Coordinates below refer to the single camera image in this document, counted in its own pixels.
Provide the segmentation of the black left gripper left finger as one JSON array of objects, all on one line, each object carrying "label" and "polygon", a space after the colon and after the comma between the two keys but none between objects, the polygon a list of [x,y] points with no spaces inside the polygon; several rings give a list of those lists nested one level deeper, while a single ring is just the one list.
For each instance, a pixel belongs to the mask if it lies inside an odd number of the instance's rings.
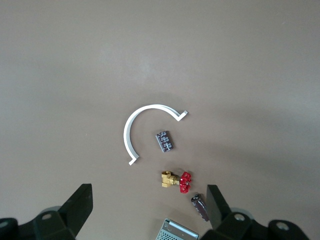
[{"label": "black left gripper left finger", "polygon": [[37,240],[74,240],[93,210],[92,184],[82,184],[58,209],[33,220]]}]

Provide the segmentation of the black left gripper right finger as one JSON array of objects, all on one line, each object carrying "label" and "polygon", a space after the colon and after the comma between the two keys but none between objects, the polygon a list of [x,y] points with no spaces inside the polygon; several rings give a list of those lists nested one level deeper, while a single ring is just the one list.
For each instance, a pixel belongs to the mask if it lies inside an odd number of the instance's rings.
[{"label": "black left gripper right finger", "polygon": [[217,185],[206,189],[206,208],[211,224],[202,240],[267,240],[268,229],[248,214],[231,210]]}]

